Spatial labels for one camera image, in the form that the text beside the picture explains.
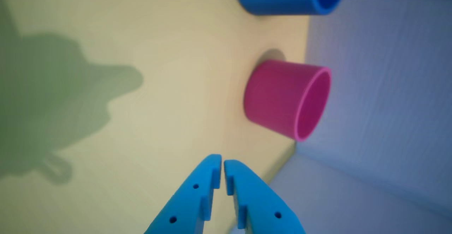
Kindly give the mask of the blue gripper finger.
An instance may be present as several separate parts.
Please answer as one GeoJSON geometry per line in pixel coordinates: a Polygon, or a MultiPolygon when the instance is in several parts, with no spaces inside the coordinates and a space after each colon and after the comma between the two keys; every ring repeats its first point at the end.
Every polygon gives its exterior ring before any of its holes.
{"type": "Polygon", "coordinates": [[[221,185],[222,157],[205,157],[168,200],[145,234],[202,234],[210,221],[214,190],[221,185]]]}
{"type": "Polygon", "coordinates": [[[296,214],[247,165],[224,161],[227,195],[233,196],[237,229],[246,234],[304,234],[296,214]]]}

